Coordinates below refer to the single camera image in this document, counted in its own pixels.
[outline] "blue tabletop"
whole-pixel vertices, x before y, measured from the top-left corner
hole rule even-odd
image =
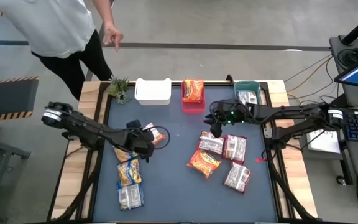
[[[195,152],[200,131],[208,131],[203,123],[212,101],[234,97],[230,87],[205,88],[207,108],[204,114],[183,114],[181,89],[172,88],[168,106],[142,106],[135,99],[124,105],[112,101],[108,125],[125,128],[135,119],[143,126],[152,122],[166,127],[171,142],[155,150],[150,162],[140,162],[143,178],[144,206],[121,211],[116,183],[117,164],[112,146],[105,144],[99,178],[94,222],[275,222],[277,216],[273,202],[269,170],[266,162],[256,162],[264,150],[262,129],[253,124],[223,127],[223,134],[247,137],[245,166],[252,175],[244,195],[223,185],[231,162],[222,164],[209,179],[186,166]]]

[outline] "chip bag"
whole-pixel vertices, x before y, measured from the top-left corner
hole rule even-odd
[[[227,175],[223,184],[243,194],[246,191],[246,186],[250,176],[251,171],[248,168],[232,162],[229,175]]]
[[[206,150],[208,152],[213,152],[218,155],[222,155],[224,138],[216,138],[212,133],[207,131],[202,131],[200,139],[198,140],[197,149]]]
[[[121,210],[131,210],[143,206],[142,184],[118,187],[118,201]]]
[[[238,91],[237,97],[243,105],[245,105],[245,103],[258,104],[256,93],[254,91]]]
[[[185,79],[185,94],[183,102],[185,103],[201,103],[203,101],[203,80]]]
[[[149,129],[152,134],[153,134],[153,137],[154,137],[154,140],[152,141],[153,145],[157,145],[160,141],[162,141],[163,139],[165,139],[167,137],[166,134],[161,134],[157,128],[151,128],[151,127],[154,127],[153,123],[149,123],[148,125],[146,125],[143,130],[145,129]]]
[[[114,152],[116,153],[117,159],[120,162],[128,161],[129,159],[133,159],[138,155],[138,153],[136,153],[136,152],[129,153],[129,152],[123,151],[121,149],[117,149],[117,148],[114,148]]]
[[[231,159],[239,164],[244,164],[246,160],[246,137],[228,134],[222,153],[223,159]]]
[[[220,165],[221,161],[217,161],[213,156],[208,153],[197,150],[187,163],[188,167],[192,167],[202,172],[206,178],[209,177]]]
[[[142,182],[140,175],[139,159],[132,159],[117,165],[118,187],[129,186]]]

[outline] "orange snack bag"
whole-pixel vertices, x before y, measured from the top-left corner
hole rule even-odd
[[[197,150],[187,163],[188,167],[192,167],[202,172],[206,178],[209,177],[220,165],[221,161],[217,161],[213,156],[208,153]]]
[[[203,101],[203,80],[185,79],[185,95],[183,102],[185,103],[201,103]]]
[[[157,128],[152,128],[152,127],[154,127],[153,123],[149,123],[149,124],[147,124],[147,125],[143,128],[143,130],[145,130],[145,129],[150,129],[150,131],[152,132],[153,137],[154,137],[154,140],[152,141],[152,143],[153,143],[153,145],[155,146],[155,145],[157,145],[160,141],[164,140],[164,139],[167,137],[167,135],[166,135],[166,134],[161,134],[161,133],[157,130]]]

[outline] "succulent plant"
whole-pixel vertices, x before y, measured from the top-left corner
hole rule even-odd
[[[132,98],[127,96],[128,90],[128,78],[115,78],[111,77],[111,83],[107,88],[108,94],[115,97],[119,104],[124,104],[130,101]]]

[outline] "black pants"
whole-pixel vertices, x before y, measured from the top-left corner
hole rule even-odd
[[[75,52],[67,58],[44,57],[37,55],[43,65],[58,75],[70,89],[73,96],[79,100],[82,86],[85,81],[80,60],[93,72],[101,81],[111,78],[111,70],[103,57],[102,45],[99,34],[95,31],[83,52]]]

